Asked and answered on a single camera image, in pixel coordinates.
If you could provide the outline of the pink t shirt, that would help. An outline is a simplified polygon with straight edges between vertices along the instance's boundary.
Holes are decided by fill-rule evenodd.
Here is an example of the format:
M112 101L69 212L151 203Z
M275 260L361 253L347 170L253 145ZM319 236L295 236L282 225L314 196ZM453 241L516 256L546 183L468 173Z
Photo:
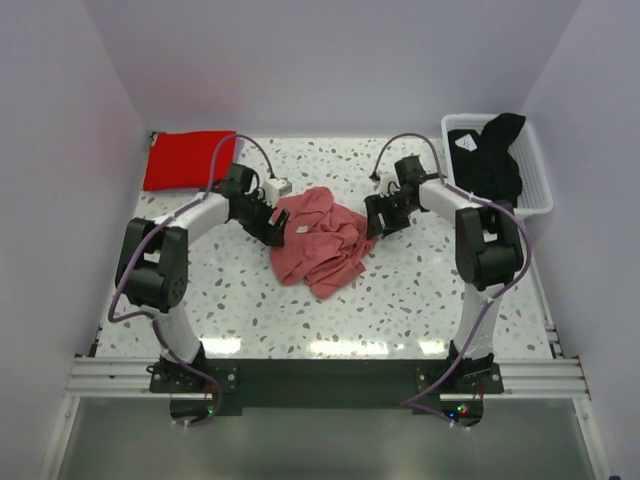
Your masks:
M289 212L284 245L270 251L280 284L305 283L311 293L326 299L365 271L363 258L376 246L367 237L367 218L334 201L327 187L279 200L276 212Z

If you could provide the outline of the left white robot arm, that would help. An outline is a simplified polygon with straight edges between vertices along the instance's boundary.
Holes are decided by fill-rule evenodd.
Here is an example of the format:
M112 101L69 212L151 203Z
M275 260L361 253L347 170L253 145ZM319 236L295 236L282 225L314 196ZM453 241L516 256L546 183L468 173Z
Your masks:
M198 362L204 347L189 323L184 301L191 245L235 221L264 245L283 246L290 213L276 206L291 192L287 180L272 175L261 181L252 168L233 164L224 178L210 181L176 210L128 223L107 319L113 324L135 317L150 321L161 356L175 363L171 378L183 391L196 392L207 380L207 368Z

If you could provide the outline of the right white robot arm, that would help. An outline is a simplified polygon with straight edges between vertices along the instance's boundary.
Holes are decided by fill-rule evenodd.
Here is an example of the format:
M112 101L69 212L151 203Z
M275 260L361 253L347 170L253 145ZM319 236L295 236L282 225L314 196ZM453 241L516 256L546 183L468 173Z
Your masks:
M474 362L494 355L493 336L504 294L530 267L530 241L507 201L492 202L461 190L442 175L428 174L417 156L395 163L393 173L373 173L377 185L365 198L367 237L411 226L415 212L433 212L454 227L456 270L465 285L460 324L450 341L448 386L469 392L481 380Z

